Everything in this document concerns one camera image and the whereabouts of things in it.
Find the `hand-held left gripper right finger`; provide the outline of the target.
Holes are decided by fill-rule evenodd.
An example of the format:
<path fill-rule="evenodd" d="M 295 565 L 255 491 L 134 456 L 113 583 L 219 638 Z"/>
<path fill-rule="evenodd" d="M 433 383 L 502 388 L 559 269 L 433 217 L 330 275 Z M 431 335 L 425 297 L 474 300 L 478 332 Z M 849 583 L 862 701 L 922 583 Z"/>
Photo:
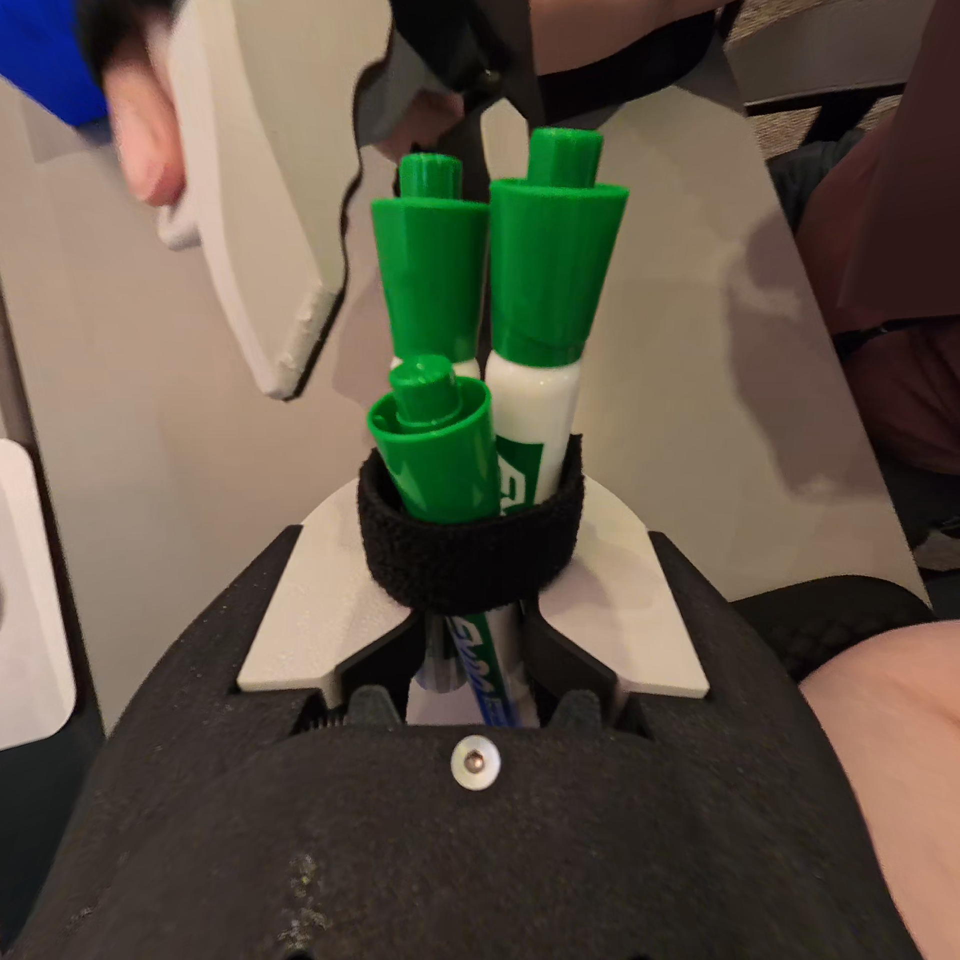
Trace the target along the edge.
<path fill-rule="evenodd" d="M 606 724 L 633 695 L 700 701 L 711 689 L 649 531 L 591 478 L 572 557 L 525 603 L 523 630 L 530 679 L 557 700 L 593 693 Z"/>

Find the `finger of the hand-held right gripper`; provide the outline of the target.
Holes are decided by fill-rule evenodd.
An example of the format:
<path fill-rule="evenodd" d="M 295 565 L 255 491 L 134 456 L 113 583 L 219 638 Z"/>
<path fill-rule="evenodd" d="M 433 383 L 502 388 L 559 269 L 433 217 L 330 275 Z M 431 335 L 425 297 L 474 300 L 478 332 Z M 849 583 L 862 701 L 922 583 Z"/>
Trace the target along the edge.
<path fill-rule="evenodd" d="M 396 123 L 384 1 L 180 3 L 167 54 L 186 188 L 176 210 L 258 389 L 301 390 L 347 283 L 359 148 Z"/>
<path fill-rule="evenodd" d="M 359 148 L 430 150 L 454 127 L 454 94 L 399 33 L 384 59 L 358 83 L 354 131 Z"/>

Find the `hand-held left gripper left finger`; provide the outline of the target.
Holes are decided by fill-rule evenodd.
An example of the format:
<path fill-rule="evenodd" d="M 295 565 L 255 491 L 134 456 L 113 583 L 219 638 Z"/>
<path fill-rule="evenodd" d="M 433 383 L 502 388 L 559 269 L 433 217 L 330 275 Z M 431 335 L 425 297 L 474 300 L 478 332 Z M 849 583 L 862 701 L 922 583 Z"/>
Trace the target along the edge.
<path fill-rule="evenodd" d="M 339 714 L 366 685 L 391 691 L 398 714 L 419 669 L 419 615 L 373 579 L 358 483 L 330 494 L 300 527 L 237 676 L 246 693 L 317 692 Z"/>

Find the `green dry erase marker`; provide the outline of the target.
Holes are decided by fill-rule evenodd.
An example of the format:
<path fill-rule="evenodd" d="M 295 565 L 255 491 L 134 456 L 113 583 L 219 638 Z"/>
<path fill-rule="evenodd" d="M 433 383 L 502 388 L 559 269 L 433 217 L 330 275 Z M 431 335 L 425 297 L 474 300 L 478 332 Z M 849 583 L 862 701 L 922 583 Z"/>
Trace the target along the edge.
<path fill-rule="evenodd" d="M 489 186 L 485 381 L 505 516 L 560 486 L 582 357 L 629 198 L 597 181 L 603 146 L 597 130 L 536 128 L 526 175 Z"/>
<path fill-rule="evenodd" d="M 412 152 L 398 167 L 399 194 L 370 212 L 393 350 L 391 366 L 444 356 L 460 377 L 481 378 L 490 208 L 462 196 L 463 164 Z"/>
<path fill-rule="evenodd" d="M 486 725 L 536 725 L 520 608 L 481 598 L 494 563 L 468 534 L 452 531 L 499 517 L 490 392 L 481 380 L 458 376 L 438 354 L 401 362 L 389 383 L 367 425 L 406 514 L 437 528 L 431 546 L 413 560 L 413 586 L 426 610 L 445 618 Z"/>

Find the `blue plastic bin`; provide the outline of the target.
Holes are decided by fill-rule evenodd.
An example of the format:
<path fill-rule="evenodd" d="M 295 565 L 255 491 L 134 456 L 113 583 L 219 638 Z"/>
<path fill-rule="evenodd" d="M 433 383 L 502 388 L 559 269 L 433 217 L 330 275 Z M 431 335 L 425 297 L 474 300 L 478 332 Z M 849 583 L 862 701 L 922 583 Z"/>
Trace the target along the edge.
<path fill-rule="evenodd" d="M 107 103 L 85 61 L 72 1 L 1 3 L 1 76 L 71 127 L 105 119 Z"/>

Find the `person's right hand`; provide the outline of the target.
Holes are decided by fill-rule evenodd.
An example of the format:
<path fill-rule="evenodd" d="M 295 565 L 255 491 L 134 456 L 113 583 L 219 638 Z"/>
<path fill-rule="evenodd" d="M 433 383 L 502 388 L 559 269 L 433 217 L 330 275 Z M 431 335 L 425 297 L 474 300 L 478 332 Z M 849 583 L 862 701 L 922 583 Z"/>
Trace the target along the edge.
<path fill-rule="evenodd" d="M 186 187 L 186 163 L 167 65 L 171 23 L 151 10 L 102 70 L 114 146 L 138 201 L 164 208 Z"/>

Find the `white stand base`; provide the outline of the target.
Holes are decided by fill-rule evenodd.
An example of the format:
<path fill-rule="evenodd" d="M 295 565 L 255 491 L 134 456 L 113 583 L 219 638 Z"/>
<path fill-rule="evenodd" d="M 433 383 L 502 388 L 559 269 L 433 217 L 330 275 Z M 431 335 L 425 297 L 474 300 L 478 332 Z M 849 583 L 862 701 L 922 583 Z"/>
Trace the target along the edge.
<path fill-rule="evenodd" d="M 77 684 L 33 462 L 1 439 L 1 749 L 57 733 Z"/>

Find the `dark cloth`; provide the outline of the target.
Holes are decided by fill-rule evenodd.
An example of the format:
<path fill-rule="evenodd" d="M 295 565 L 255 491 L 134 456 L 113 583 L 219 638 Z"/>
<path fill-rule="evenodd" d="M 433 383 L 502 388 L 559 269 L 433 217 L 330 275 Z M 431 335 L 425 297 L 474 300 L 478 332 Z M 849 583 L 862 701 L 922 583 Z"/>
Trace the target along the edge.
<path fill-rule="evenodd" d="M 815 189 L 864 136 L 864 130 L 856 127 L 837 140 L 803 143 L 766 161 L 766 169 L 792 234 L 797 234 Z"/>

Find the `person's maroon shirt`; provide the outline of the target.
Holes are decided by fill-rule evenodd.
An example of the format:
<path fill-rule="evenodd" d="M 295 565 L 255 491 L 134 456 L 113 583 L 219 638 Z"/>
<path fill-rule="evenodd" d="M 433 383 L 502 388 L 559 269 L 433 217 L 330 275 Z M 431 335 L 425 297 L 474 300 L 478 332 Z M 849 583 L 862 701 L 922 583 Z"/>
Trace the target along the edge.
<path fill-rule="evenodd" d="M 959 3 L 935 2 L 893 114 L 813 192 L 797 245 L 872 441 L 959 474 Z"/>

